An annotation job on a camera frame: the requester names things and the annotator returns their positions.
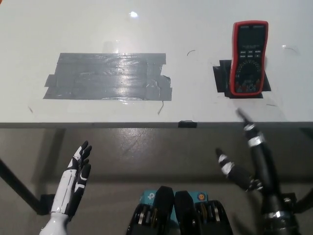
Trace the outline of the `black right hand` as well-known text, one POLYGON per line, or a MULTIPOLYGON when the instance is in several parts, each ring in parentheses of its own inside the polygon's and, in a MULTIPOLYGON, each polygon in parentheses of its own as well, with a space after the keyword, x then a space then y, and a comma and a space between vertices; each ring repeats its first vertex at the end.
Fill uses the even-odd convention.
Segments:
POLYGON ((284 201, 272 154, 263 133, 242 109, 237 109, 236 112, 243 120, 255 173, 252 176, 217 148, 216 156, 222 173, 245 191, 260 191, 263 197, 261 213, 265 218, 293 217, 291 207, 284 201))

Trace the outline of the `white and black left hand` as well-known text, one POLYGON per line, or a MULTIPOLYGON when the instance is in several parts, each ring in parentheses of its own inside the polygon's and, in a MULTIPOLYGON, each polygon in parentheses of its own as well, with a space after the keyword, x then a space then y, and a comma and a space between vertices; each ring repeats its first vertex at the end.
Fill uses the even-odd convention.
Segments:
POLYGON ((92 146, 85 141, 71 157, 53 199, 50 219, 41 229, 41 235, 67 234, 67 226, 77 212, 91 172, 88 159, 91 150, 92 146))

